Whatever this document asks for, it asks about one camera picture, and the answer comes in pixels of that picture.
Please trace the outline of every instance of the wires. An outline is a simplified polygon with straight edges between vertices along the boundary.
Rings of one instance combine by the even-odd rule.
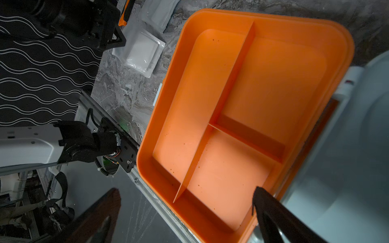
[[[88,125],[88,123],[89,123],[89,117],[91,118],[93,124],[97,127],[97,129],[101,129],[101,126],[99,126],[99,125],[95,122],[95,118],[94,118],[94,116],[93,116],[93,108],[89,108],[88,113],[86,114],[85,124],[87,124],[87,125]]]
[[[103,157],[106,158],[107,160],[111,161],[114,164],[119,164],[119,162],[111,160],[111,158],[107,157],[106,155],[104,155]]]
[[[49,30],[49,35],[43,38],[30,38],[30,37],[23,37],[23,36],[17,36],[12,35],[8,33],[0,33],[0,39],[3,40],[15,40],[15,41],[31,41],[31,40],[50,40],[53,39],[57,35],[57,31],[54,29]]]
[[[108,158],[113,159],[113,158],[116,158],[120,154],[120,152],[121,152],[121,149],[118,147],[116,149],[116,152],[114,152],[113,154],[110,154],[111,156],[108,156],[108,155],[105,155],[105,156],[108,157]]]
[[[8,190],[8,191],[3,191],[3,192],[1,192],[1,193],[9,193],[9,192],[14,192],[14,193],[18,193],[18,192],[22,192],[22,191],[24,191],[24,189],[23,190],[20,190],[20,191],[13,191],[13,190]]]

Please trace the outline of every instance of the black machine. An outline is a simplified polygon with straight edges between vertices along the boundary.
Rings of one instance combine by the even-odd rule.
[[[87,127],[89,118],[98,127],[98,131],[95,133],[92,133]],[[138,151],[137,143],[105,117],[98,125],[93,118],[92,108],[88,110],[85,123],[60,121],[54,123],[53,126],[60,129],[63,137],[62,140],[58,141],[59,145],[63,146],[58,163],[70,161],[95,162],[99,170],[105,175],[109,173],[101,166],[97,159],[98,156],[104,156],[117,166],[121,165],[128,173],[135,166]]]
[[[109,0],[4,0],[2,4],[33,16],[49,32],[44,39],[57,33],[73,35],[99,51],[126,44],[118,26],[120,11]],[[0,38],[31,40],[6,33]]]

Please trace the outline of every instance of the marble countertop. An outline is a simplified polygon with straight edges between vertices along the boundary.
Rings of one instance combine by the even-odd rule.
[[[119,0],[117,7],[123,8]],[[386,0],[181,0],[161,35],[139,17],[144,0],[136,0],[129,22],[137,23],[166,43],[151,78],[123,66],[112,50],[103,53],[92,98],[141,143],[153,101],[190,15],[203,8],[330,19],[344,25],[355,42],[354,65],[364,65],[389,49],[389,4]]]

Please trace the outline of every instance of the orange plastic bin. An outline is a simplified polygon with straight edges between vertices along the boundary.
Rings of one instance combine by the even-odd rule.
[[[203,242],[245,242],[350,65],[326,20],[204,9],[185,23],[138,152],[141,177]]]

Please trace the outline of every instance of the plastic bag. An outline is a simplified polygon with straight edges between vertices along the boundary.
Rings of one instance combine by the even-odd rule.
[[[163,33],[180,0],[146,0],[140,12],[142,21]]]
[[[118,57],[123,65],[146,78],[151,77],[165,43],[136,24],[127,24],[122,32],[127,39],[126,45],[114,48],[112,54]]]

